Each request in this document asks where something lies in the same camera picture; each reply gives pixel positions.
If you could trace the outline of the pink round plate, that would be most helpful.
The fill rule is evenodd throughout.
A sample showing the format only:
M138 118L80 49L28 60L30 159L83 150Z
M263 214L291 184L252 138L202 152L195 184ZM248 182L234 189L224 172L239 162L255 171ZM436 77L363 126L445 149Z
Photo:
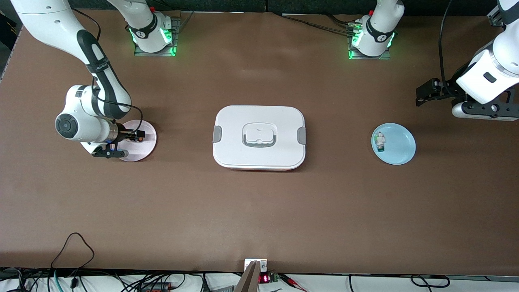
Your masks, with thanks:
M154 126L146 121L131 120L122 124L126 130L145 131L145 139L141 143L128 141L118 142L118 148L127 150L129 155L122 158L123 161L139 161L152 153L157 144L157 131Z

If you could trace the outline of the light blue round plate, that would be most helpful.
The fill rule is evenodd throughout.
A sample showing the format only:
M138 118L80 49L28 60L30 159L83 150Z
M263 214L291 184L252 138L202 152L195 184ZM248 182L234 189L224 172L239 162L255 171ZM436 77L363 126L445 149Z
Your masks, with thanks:
M374 142L374 135L378 131L381 131L386 139L383 152L377 152ZM413 159L416 153L416 141L404 126L397 123L384 123L373 131L371 148L381 161L390 165L403 165Z

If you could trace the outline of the aluminium profile bar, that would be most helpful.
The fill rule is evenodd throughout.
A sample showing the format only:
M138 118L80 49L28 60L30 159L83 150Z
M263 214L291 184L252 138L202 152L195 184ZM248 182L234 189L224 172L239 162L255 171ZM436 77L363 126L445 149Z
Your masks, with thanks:
M260 276L260 263L254 261L241 275L233 292L258 292L258 277Z

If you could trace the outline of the aluminium frame post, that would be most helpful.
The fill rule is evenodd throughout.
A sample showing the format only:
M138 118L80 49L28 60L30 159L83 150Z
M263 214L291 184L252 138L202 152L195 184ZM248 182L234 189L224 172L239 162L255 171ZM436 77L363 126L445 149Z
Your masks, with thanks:
M493 27L502 27L504 26L503 18L501 17L501 12L499 5L496 5L488 14L487 18L489 23Z

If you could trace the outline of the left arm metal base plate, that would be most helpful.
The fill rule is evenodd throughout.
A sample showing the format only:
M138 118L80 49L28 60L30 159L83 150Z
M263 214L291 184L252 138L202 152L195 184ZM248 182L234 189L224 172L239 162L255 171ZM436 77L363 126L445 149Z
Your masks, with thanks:
M365 33L364 26L367 24L369 15L364 15L362 18L355 20L355 25L352 26L353 35L348 37L348 55L349 59L378 59L378 60L389 60L390 59L390 47L392 45L393 38L395 37L395 31L390 34L382 34L379 36L382 42L376 42L375 39L369 34ZM365 52L378 52L384 47L384 51L377 56L371 56L365 54Z

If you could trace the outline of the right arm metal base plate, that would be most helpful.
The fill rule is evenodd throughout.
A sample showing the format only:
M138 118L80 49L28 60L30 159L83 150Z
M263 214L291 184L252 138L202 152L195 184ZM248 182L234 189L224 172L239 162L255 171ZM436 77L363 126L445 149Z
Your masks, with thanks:
M178 37L180 32L180 18L172 18L171 28L162 30L163 37L170 41L162 50L158 52L145 52L135 44L134 56L139 57L174 57L177 54Z

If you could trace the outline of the white mounting bracket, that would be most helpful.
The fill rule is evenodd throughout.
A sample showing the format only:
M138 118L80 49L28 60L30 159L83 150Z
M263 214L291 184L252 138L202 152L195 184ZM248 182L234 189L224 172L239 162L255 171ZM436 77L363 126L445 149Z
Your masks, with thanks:
M258 261L259 262L259 266L260 266L260 272L261 273L266 273L267 272L267 259L259 259L259 258L246 258L244 260L244 270L246 270L248 268L248 265L254 261Z

